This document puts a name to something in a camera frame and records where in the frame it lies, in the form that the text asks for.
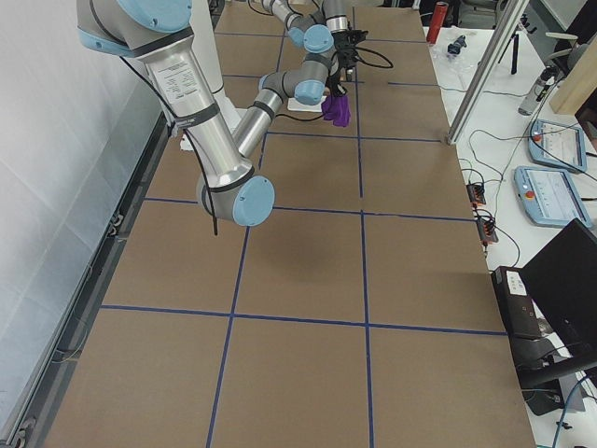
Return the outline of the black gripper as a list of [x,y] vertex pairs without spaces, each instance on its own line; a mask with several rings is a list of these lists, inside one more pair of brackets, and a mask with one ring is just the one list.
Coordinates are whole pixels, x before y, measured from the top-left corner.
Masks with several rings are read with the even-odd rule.
[[333,33],[335,54],[338,61],[355,61],[355,36],[356,30],[347,29]]
[[342,65],[332,67],[326,80],[326,87],[332,96],[345,96],[347,94],[346,88],[342,85],[345,79],[346,68]]

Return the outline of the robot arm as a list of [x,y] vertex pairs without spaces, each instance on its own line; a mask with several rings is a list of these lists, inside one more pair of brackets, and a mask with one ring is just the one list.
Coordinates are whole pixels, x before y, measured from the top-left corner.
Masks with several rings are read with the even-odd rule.
[[275,200],[269,179],[256,175],[250,156],[289,98],[317,105],[342,68],[351,31],[343,1],[325,1],[311,16],[286,1],[262,6],[281,20],[307,52],[300,68],[263,77],[255,101],[231,130],[192,49],[189,1],[79,1],[79,40],[88,49],[141,62],[146,83],[184,132],[199,161],[197,195],[214,221],[244,227],[262,223]]
[[357,44],[359,33],[354,30],[347,16],[345,1],[322,1],[310,14],[302,14],[288,1],[259,1],[261,6],[284,23],[292,42],[309,53],[323,54],[331,51],[337,56]]

